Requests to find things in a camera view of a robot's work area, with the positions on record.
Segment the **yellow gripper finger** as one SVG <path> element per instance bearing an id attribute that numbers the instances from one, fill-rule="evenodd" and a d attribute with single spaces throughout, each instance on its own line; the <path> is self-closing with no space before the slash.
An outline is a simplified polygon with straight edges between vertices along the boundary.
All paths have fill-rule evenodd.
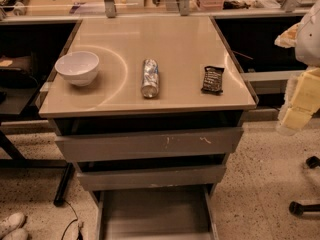
<path id="1" fill-rule="evenodd" d="M 282 34 L 278 35 L 274 41 L 276 46 L 282 48 L 292 48 L 297 44 L 297 32 L 299 23 L 292 25 L 290 28 L 285 30 Z"/>
<path id="2" fill-rule="evenodd" d="M 276 129 L 280 134 L 292 136 L 302 130 L 319 109 L 320 68 L 308 67 L 288 79 Z"/>

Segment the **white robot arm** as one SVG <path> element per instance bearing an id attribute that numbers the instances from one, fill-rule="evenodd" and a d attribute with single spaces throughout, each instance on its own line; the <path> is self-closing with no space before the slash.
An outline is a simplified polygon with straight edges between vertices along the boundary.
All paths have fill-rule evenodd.
<path id="1" fill-rule="evenodd" d="M 299 23 L 279 35 L 275 44 L 293 47 L 296 60 L 307 66 L 299 76 L 288 79 L 278 114 L 277 131 L 290 136 L 302 130 L 320 109 L 320 1 Z"/>

